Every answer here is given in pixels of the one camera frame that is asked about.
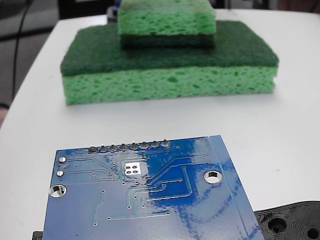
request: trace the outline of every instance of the table surface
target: table surface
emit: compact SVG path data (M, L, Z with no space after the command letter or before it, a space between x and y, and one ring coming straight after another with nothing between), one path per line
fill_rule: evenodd
M320 15L217 16L246 23L279 56L273 94L66 106L60 63L77 31L106 16L56 25L0 130L2 239L43 230L56 150L90 145L222 135L254 211L320 201Z

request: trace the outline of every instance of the circuit board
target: circuit board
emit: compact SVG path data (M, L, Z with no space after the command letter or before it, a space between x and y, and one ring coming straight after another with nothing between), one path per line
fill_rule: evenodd
M263 240L220 136L58 150L43 240Z

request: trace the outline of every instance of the dark green scrubber pad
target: dark green scrubber pad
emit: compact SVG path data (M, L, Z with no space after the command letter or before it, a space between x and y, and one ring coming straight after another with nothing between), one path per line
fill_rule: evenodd
M117 25L79 31L62 64L67 104L271 93L278 57L245 24L217 21L217 48L121 50Z
M124 48L213 47L216 13L208 0L123 0L118 33Z

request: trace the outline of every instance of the mounting hole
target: mounting hole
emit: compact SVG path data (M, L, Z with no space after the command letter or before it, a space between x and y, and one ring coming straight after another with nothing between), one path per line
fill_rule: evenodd
M307 236L310 239L318 239L320 237L320 232L318 231L318 229L315 228L311 228L308 232L307 232Z
M53 198L60 198L65 195L67 192L67 188L61 184L54 185L50 187L49 194Z
M222 174L218 171L208 171L204 175L204 180L209 184L218 184L222 181Z
M275 217L268 222L268 228L274 234L283 233L287 229L287 227L288 227L287 222L280 217Z

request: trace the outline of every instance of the sponge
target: sponge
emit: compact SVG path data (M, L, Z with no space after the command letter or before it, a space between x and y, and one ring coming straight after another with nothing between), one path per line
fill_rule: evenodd
M216 49L123 50L115 23L80 30L61 64L66 103L271 93L270 47L241 22L217 28Z
M215 17L208 0L123 0L118 33L124 48L210 48Z

